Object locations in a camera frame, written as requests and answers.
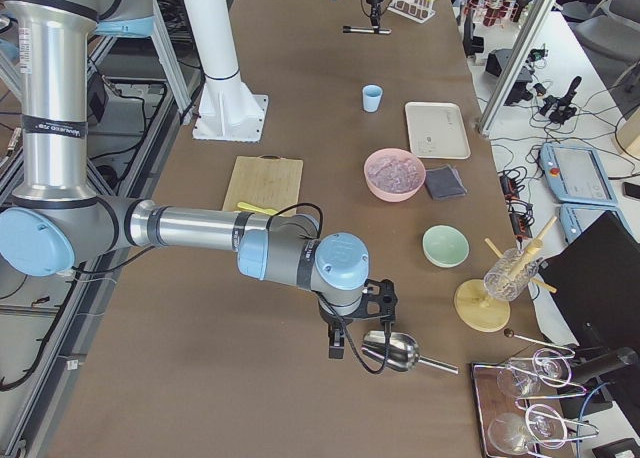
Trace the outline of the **metal ice scoop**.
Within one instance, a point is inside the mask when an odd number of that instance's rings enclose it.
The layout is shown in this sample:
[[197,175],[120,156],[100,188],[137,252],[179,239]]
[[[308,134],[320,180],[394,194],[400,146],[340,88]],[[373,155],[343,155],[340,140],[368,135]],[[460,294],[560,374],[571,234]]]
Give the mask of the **metal ice scoop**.
[[379,363],[387,357],[387,366],[397,372],[410,371],[421,364],[452,374],[459,373],[454,365],[423,357],[418,342],[406,333],[392,332],[386,344],[383,331],[371,330],[364,335],[361,351]]

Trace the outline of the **light blue plastic cup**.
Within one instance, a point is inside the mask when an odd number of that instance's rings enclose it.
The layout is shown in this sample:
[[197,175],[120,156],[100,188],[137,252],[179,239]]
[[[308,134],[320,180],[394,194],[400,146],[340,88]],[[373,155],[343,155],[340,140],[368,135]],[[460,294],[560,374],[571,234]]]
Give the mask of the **light blue plastic cup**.
[[362,108],[367,113],[378,111],[383,89],[377,84],[367,84],[362,88]]

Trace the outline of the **wooden cup stand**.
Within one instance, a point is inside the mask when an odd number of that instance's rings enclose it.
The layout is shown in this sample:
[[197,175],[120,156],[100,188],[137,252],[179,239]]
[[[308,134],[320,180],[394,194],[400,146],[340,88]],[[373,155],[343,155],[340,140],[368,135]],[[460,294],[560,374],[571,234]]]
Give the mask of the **wooden cup stand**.
[[[533,260],[538,262],[539,269],[541,260],[537,255],[543,247],[543,238],[556,221],[557,218],[552,216],[528,245],[520,250],[522,255],[514,269],[515,273]],[[505,251],[501,252],[489,238],[486,238],[485,242],[498,259],[503,256]],[[511,301],[504,302],[490,297],[483,279],[472,279],[462,283],[455,292],[454,306],[460,319],[471,328],[481,332],[495,332],[508,323]]]

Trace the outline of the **cream rabbit tray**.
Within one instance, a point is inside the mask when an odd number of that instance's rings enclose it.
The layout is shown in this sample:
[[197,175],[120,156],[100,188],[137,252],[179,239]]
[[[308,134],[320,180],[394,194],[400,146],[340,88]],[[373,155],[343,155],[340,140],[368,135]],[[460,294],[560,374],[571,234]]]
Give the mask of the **cream rabbit tray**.
[[407,102],[405,115],[409,148],[417,157],[462,160],[471,156],[457,104]]

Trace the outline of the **light green bowl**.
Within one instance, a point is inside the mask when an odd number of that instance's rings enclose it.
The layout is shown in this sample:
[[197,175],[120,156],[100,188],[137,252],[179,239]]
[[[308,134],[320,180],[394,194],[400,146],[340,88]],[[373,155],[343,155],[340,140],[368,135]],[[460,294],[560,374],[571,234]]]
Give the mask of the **light green bowl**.
[[422,248],[425,257],[442,268],[462,264],[470,252],[464,234],[448,225],[435,225],[427,229],[423,234]]

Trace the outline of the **yellow plastic knife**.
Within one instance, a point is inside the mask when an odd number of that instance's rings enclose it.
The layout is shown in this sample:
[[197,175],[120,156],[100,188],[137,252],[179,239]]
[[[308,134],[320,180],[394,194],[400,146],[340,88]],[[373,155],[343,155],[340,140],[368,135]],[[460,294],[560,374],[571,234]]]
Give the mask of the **yellow plastic knife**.
[[277,210],[273,208],[264,208],[264,207],[260,207],[260,206],[256,206],[256,205],[244,202],[244,201],[238,202],[236,204],[236,207],[238,210],[241,210],[241,211],[260,213],[260,214],[265,214],[269,216],[274,216],[277,213]]

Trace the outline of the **wooden cutting board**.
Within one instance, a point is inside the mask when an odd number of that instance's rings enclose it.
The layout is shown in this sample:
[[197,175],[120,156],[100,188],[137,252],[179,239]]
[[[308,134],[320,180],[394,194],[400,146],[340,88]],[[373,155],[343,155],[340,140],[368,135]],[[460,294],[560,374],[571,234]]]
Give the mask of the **wooden cutting board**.
[[223,211],[239,202],[279,211],[298,202],[303,161],[238,156],[224,199]]

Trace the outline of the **pink bowl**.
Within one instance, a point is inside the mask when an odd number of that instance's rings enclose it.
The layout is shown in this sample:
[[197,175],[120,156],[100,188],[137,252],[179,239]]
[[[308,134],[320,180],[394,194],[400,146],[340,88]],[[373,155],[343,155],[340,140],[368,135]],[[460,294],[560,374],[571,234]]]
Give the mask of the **pink bowl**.
[[411,198],[426,179],[421,160],[399,148],[383,148],[373,152],[365,160],[363,172],[371,193],[391,203]]

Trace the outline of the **grey folded cloth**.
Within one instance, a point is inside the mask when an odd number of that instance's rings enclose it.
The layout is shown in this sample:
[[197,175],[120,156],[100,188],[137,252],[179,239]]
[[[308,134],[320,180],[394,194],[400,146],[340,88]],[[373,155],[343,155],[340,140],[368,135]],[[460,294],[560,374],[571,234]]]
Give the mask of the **grey folded cloth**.
[[458,171],[450,165],[426,170],[425,185],[435,200],[444,200],[467,195]]

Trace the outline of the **textured clear glass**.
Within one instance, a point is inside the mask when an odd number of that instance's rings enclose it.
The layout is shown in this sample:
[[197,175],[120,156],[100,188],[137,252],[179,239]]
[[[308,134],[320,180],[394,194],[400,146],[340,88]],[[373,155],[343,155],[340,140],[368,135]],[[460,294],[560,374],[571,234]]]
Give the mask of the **textured clear glass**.
[[538,272],[538,262],[533,260],[514,272],[522,252],[508,249],[484,276],[484,287],[490,297],[510,302],[515,300],[527,287],[530,279]]

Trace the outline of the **upper wine glass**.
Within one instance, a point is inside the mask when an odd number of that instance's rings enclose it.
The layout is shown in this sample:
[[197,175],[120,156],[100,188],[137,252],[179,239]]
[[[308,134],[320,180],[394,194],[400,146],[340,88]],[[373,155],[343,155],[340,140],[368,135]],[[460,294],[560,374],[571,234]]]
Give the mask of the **upper wine glass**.
[[500,391],[513,398],[537,396],[543,386],[562,388],[570,381],[568,360],[550,348],[537,350],[530,358],[510,358],[497,376]]

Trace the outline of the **lower wine glass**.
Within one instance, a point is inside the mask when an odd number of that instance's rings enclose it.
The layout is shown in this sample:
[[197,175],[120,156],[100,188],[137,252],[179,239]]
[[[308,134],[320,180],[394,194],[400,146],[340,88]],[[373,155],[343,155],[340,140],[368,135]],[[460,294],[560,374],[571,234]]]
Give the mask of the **lower wine glass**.
[[561,448],[568,429],[549,405],[534,404],[523,415],[502,413],[489,425],[488,439],[500,452],[512,456],[546,457],[544,450]]

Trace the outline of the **blue teach pendant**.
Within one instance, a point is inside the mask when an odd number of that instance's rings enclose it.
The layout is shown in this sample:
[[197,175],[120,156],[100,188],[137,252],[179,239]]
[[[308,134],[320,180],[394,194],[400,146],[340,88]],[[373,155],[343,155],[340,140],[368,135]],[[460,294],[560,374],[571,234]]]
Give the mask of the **blue teach pendant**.
[[559,218],[565,241],[571,244],[606,211],[616,214],[618,209],[612,206],[563,203],[559,209]]
[[616,206],[618,200],[596,150],[545,143],[539,164],[560,202]]

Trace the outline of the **black monitor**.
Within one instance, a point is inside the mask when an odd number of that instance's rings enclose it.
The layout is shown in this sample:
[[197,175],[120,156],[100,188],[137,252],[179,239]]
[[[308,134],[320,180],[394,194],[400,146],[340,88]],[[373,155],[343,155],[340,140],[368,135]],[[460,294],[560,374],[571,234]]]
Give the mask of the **black monitor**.
[[541,275],[578,343],[639,349],[639,243],[603,213]]

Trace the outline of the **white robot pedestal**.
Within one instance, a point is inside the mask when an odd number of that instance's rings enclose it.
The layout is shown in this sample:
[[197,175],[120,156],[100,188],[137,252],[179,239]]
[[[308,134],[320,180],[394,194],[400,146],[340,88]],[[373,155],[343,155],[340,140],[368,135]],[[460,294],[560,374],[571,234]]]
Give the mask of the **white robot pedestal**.
[[243,82],[226,0],[183,0],[195,38],[205,84],[193,137],[257,143],[268,97]]

